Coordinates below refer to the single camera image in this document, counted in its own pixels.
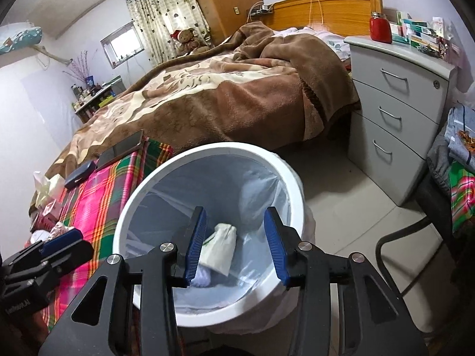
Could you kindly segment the white paper trash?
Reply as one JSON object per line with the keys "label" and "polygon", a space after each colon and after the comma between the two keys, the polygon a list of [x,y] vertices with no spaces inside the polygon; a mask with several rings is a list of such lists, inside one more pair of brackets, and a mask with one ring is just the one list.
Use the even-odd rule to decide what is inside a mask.
{"label": "white paper trash", "polygon": [[237,228],[220,222],[202,245],[199,264],[223,276],[229,275],[237,242]]}

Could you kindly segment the pink plaid cloth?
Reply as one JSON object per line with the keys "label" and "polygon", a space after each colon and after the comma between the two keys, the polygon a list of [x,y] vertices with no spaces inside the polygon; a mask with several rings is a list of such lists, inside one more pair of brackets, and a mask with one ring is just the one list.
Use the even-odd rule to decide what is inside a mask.
{"label": "pink plaid cloth", "polygon": [[94,248],[93,258],[64,276],[41,312],[51,329],[100,264],[113,252],[119,216],[138,185],[173,155],[170,145],[146,138],[143,146],[61,196],[60,222],[77,228]]}

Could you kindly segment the soft tissue pack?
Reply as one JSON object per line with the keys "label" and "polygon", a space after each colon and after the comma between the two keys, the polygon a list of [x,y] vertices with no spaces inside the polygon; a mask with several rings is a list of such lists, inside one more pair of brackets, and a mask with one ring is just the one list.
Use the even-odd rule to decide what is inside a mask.
{"label": "soft tissue pack", "polygon": [[35,183],[35,207],[37,209],[44,209],[50,202],[61,199],[64,191],[65,179],[56,174],[52,178],[46,178],[39,171],[33,173]]}

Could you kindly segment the dark blue glasses case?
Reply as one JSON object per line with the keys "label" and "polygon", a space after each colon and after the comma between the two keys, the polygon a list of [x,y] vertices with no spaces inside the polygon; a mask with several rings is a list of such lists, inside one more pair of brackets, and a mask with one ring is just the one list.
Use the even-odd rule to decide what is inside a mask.
{"label": "dark blue glasses case", "polygon": [[72,190],[82,184],[96,170],[96,162],[89,160],[75,169],[66,179],[64,188]]}

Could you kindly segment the black smartphone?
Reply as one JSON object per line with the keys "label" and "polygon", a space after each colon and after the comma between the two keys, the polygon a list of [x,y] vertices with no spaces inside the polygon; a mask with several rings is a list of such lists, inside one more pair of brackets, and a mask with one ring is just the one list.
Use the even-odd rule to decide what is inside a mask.
{"label": "black smartphone", "polygon": [[96,163],[96,171],[112,165],[125,156],[139,150],[143,144],[143,131],[140,130],[121,140],[101,153]]}

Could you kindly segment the cluttered side shelf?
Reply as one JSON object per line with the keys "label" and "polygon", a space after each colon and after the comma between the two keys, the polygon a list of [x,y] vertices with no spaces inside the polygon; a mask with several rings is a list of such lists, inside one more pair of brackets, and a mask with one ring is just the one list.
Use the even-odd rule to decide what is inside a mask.
{"label": "cluttered side shelf", "polygon": [[121,76],[117,76],[94,94],[89,94],[75,103],[74,112],[85,124],[98,110],[104,108],[126,90]]}

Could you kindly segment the brown patterned fleece blanket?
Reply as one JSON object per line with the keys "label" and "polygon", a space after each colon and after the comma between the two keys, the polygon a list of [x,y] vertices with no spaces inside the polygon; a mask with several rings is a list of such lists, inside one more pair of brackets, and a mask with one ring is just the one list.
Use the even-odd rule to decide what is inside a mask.
{"label": "brown patterned fleece blanket", "polygon": [[248,23],[207,52],[150,70],[73,134],[46,175],[67,176],[138,131],[176,153],[215,142],[277,150],[316,137],[358,101],[322,39]]}

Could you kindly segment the pile of clothes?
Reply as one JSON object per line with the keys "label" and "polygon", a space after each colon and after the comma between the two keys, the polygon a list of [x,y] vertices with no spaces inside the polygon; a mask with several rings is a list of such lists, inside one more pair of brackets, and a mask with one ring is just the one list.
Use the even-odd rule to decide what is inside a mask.
{"label": "pile of clothes", "polygon": [[450,197],[452,233],[474,229],[474,110],[461,103],[449,110],[447,122],[427,154],[432,178]]}

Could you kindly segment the grey drawer cabinet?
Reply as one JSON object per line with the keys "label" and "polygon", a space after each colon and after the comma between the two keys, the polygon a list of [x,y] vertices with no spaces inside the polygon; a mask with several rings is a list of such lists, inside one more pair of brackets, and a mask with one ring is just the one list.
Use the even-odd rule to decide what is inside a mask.
{"label": "grey drawer cabinet", "polygon": [[457,69],[368,36],[348,36],[345,43],[361,103],[352,114],[348,158],[401,206],[423,172]]}

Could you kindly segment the black chair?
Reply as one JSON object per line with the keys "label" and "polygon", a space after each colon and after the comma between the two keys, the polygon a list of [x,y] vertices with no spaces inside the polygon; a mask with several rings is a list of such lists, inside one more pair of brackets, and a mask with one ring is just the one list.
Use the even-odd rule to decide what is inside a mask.
{"label": "black chair", "polygon": [[414,192],[414,203],[423,218],[381,237],[374,258],[379,272],[403,299],[431,266],[442,247],[446,247],[456,266],[457,284],[466,285],[474,278],[474,227],[455,233],[449,191],[426,175]]}

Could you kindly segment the small window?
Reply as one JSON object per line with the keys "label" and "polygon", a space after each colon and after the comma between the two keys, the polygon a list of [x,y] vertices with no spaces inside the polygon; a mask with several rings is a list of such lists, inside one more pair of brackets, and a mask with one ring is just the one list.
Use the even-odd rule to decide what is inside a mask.
{"label": "small window", "polygon": [[101,45],[113,69],[144,51],[143,42],[133,21],[107,35],[101,40]]}

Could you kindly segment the brown teddy bear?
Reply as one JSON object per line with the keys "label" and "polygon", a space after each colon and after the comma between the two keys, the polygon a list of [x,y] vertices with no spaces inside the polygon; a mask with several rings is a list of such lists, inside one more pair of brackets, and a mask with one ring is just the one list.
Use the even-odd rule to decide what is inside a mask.
{"label": "brown teddy bear", "polygon": [[178,56],[197,54],[210,49],[208,44],[202,41],[192,28],[175,30],[171,34],[171,38],[176,42]]}

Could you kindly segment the red jar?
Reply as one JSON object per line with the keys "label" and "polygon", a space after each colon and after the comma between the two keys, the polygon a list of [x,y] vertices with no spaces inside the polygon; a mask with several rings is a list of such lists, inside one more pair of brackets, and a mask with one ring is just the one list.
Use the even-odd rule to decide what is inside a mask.
{"label": "red jar", "polygon": [[383,13],[372,12],[370,17],[370,38],[380,43],[392,43],[390,22]]}

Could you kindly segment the wooden headboard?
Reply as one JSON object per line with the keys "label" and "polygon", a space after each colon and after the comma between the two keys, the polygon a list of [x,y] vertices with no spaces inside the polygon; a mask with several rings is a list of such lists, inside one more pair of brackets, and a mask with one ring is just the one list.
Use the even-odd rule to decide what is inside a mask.
{"label": "wooden headboard", "polygon": [[371,14],[382,10],[382,0],[283,0],[256,19],[276,31],[312,27],[346,37],[369,35]]}

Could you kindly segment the patterned curtain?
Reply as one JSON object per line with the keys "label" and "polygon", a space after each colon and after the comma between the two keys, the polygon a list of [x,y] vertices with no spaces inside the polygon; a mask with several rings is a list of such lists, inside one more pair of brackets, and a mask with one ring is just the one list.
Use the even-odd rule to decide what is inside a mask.
{"label": "patterned curtain", "polygon": [[152,65],[183,54],[172,38],[175,31],[190,29],[201,45],[210,44],[209,25],[197,0],[125,1]]}

